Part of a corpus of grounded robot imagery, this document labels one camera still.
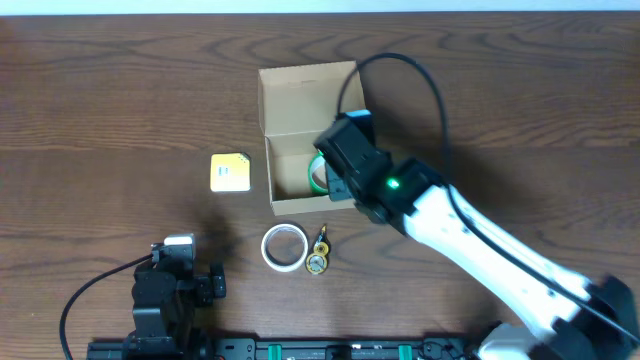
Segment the green tape roll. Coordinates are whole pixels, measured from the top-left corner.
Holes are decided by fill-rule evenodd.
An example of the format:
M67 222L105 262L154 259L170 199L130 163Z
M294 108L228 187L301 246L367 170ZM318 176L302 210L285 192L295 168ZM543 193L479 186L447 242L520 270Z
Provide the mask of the green tape roll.
M329 188L326 177L326 161L321 153L317 153L308 165L307 177L311 191L318 195L327 195Z

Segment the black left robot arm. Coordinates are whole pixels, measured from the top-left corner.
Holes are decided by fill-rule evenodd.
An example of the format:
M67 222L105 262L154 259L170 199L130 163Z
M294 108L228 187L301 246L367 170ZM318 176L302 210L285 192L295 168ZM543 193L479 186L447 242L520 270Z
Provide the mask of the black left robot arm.
M136 267L132 287L135 330L123 341L124 359L213 359L214 346L194 325L195 310L226 296L223 265L197 274L195 247L152 247L151 258Z

